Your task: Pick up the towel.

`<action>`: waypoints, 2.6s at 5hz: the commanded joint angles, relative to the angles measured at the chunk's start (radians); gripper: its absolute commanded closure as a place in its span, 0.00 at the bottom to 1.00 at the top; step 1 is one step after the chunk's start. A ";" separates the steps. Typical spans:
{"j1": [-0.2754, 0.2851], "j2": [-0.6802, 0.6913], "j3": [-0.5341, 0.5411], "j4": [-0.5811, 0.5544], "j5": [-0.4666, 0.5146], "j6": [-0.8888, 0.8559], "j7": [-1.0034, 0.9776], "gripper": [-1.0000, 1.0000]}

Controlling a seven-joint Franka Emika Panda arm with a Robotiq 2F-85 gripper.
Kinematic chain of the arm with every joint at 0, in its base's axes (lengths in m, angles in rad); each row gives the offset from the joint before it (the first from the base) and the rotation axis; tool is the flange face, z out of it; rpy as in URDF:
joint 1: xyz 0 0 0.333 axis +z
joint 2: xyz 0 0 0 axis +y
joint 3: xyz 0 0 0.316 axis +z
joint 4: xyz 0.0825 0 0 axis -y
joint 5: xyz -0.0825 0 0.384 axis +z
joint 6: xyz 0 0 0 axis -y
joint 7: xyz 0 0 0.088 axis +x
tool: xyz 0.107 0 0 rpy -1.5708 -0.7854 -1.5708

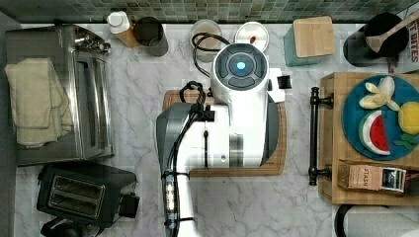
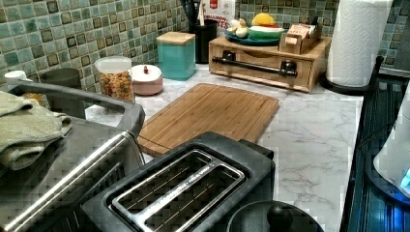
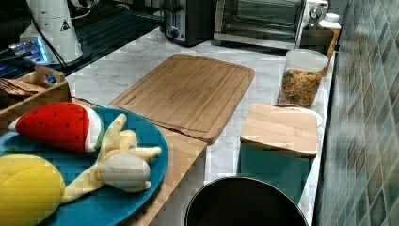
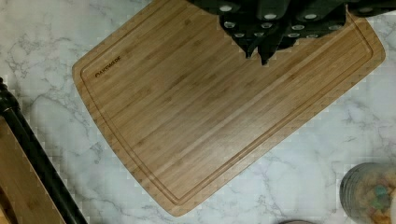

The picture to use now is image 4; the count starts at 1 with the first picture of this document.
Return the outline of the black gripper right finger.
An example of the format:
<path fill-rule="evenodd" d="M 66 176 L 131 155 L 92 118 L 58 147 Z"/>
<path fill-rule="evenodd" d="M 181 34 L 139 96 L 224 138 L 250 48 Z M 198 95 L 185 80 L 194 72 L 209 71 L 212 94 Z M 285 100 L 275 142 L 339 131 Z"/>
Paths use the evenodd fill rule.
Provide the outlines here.
<path fill-rule="evenodd" d="M 318 38 L 343 28 L 347 12 L 360 18 L 395 10 L 395 0 L 259 0 L 258 19 L 274 31 L 259 42 L 262 65 L 298 38 Z"/>

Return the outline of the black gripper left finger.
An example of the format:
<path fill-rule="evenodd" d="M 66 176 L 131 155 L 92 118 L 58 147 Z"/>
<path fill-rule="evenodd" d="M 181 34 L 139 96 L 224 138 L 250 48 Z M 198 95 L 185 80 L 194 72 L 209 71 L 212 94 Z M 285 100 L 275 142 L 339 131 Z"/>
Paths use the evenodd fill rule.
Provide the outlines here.
<path fill-rule="evenodd" d="M 285 0 L 187 0 L 219 17 L 219 25 L 249 59 L 255 49 L 262 59 L 278 50 L 285 32 Z"/>

